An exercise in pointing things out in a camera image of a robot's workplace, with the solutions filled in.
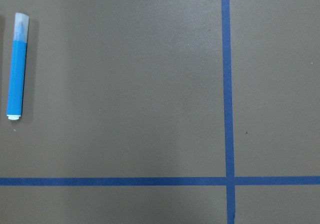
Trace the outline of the blue marker pen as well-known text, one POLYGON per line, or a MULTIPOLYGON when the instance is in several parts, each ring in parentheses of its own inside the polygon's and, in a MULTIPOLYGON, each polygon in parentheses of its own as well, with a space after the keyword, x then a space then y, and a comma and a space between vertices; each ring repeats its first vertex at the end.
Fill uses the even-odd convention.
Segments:
POLYGON ((28 45, 29 16, 17 12, 14 17, 11 64, 6 115, 17 121, 23 112, 25 68, 28 45))

